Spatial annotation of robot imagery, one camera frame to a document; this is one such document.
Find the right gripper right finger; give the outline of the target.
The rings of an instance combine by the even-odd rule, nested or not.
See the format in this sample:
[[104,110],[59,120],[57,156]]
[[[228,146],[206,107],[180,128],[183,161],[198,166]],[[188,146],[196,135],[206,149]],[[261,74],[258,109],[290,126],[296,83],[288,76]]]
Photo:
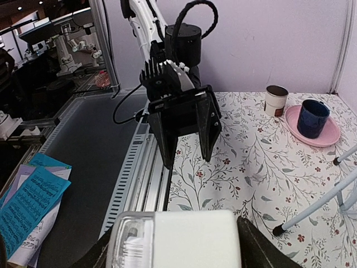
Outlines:
[[242,267],[299,268],[277,249],[249,219],[237,218]]

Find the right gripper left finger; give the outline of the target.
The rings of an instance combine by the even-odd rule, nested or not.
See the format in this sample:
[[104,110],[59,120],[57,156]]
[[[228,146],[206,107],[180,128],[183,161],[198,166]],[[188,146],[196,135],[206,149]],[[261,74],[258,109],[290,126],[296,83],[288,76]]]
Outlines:
[[110,235],[113,227],[110,227],[95,245],[70,268],[102,268],[105,267]]

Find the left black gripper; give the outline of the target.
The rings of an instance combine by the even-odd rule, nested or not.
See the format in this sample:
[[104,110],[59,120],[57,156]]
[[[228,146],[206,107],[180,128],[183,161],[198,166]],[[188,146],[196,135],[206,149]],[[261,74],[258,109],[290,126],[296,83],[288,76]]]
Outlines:
[[194,89],[156,100],[150,100],[147,94],[148,123],[167,169],[173,166],[178,136],[198,132],[202,158],[210,162],[222,130],[221,113],[212,87],[201,85],[198,66],[189,69]]

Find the white metronome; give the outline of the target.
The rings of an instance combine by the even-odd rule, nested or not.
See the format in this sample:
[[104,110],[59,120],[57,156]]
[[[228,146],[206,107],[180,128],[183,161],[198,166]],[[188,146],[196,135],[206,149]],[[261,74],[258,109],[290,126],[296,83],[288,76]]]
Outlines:
[[112,228],[106,267],[241,267],[229,210],[124,212]]

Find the white perforated music stand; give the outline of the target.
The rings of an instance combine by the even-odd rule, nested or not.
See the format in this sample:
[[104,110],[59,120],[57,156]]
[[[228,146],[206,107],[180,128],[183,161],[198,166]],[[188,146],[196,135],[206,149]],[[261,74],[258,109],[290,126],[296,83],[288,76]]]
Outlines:
[[[338,146],[332,145],[328,146],[326,149],[318,149],[311,147],[312,155],[314,158],[320,160],[320,164],[314,165],[315,172],[321,172],[321,166],[323,163],[327,165],[329,169],[334,166],[338,167],[341,162],[347,160],[352,154],[356,153],[356,146],[353,146],[347,151],[342,151],[338,154]],[[356,181],[356,169],[352,170],[345,177],[340,177],[340,181],[330,189],[326,190],[325,181],[321,177],[317,177],[312,174],[303,174],[302,176],[295,176],[295,179],[301,179],[308,186],[306,189],[301,187],[299,183],[292,182],[286,194],[288,203],[295,203],[297,206],[302,206],[302,198],[305,198],[308,206],[297,213],[294,212],[293,217],[289,220],[285,220],[282,224],[275,226],[271,231],[271,235],[274,237],[279,237],[283,235],[291,227],[299,224],[302,220],[308,218],[312,213],[319,210],[330,200],[337,198],[339,207],[342,211],[346,212],[354,203],[356,203],[356,188],[354,188],[350,197],[347,200],[342,199],[342,191],[348,187],[351,183]]]

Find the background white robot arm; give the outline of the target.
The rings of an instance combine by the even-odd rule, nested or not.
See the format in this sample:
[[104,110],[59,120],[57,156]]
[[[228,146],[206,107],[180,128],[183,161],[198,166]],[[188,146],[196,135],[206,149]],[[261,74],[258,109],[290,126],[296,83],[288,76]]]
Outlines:
[[87,55],[93,67],[99,66],[102,50],[94,24],[87,23],[72,27],[66,23],[60,26],[60,33],[54,38],[60,66],[57,77],[72,74],[85,64],[83,55]]

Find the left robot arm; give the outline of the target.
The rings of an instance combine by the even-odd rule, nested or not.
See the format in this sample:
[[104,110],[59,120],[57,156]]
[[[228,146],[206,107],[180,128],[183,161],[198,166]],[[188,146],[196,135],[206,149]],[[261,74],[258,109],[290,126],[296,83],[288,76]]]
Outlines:
[[[189,10],[208,6],[214,15],[206,32],[184,23]],[[201,42],[218,24],[211,1],[191,1],[168,25],[155,1],[121,1],[120,6],[138,40],[144,66],[139,75],[148,104],[147,121],[160,149],[163,164],[174,163],[178,139],[196,133],[202,158],[209,162],[222,131],[221,113],[212,86],[202,85],[199,74]]]

